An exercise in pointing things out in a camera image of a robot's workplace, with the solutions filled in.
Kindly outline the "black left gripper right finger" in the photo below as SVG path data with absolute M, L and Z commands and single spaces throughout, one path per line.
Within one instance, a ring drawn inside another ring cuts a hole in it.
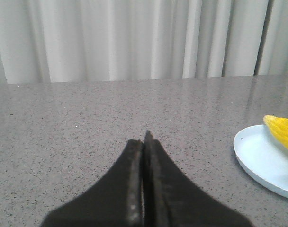
M 143 147 L 144 226 L 251 227 L 241 213 L 200 189 L 147 131 Z

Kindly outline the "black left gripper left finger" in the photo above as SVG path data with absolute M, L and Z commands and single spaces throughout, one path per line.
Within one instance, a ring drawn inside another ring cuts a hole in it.
M 142 142 L 131 139 L 86 192 L 48 213 L 43 227 L 141 227 Z

